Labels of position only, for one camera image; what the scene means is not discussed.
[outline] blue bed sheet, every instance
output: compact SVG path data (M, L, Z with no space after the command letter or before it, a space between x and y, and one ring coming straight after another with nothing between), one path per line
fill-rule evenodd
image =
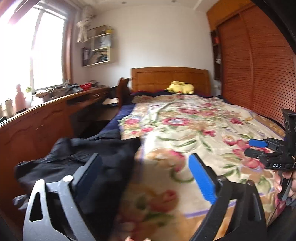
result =
M101 130L101 132L119 130L118 121L123 117L128 116L133 111L134 107L135 104L123 105L118 114L104 127L104 129Z

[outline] yellow plush toy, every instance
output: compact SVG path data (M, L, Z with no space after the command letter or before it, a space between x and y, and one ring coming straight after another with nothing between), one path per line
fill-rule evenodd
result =
M175 94L193 94L194 86L192 84L185 84L185 82L173 81L166 89Z

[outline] ceiling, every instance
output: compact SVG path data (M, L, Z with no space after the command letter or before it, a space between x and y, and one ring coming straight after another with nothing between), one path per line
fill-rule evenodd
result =
M219 0L75 0L82 5L91 5L98 12L105 12L116 8L139 5L171 5L192 8L199 12L207 12Z

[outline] wooden chair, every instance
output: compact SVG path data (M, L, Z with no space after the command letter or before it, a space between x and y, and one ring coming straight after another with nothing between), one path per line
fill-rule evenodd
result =
M128 96L130 95L130 89L128 87L130 79L120 78L117 89L116 89L116 95L118 97L118 107L121 108L125 101L128 99Z

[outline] human hand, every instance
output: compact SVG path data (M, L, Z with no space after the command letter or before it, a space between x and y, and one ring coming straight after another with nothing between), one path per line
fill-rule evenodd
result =
M291 175L292 175L292 185L289 191L289 195L288 195L289 197L292 197L293 195L296 194L296 172L293 172L293 171L283 172L283 177L286 179L290 179ZM276 171L274 175L274 189L277 193L280 193L282 191L282 186L280 184L281 184L281 177L279 176L278 171Z
M134 241L133 239L128 236L124 241Z

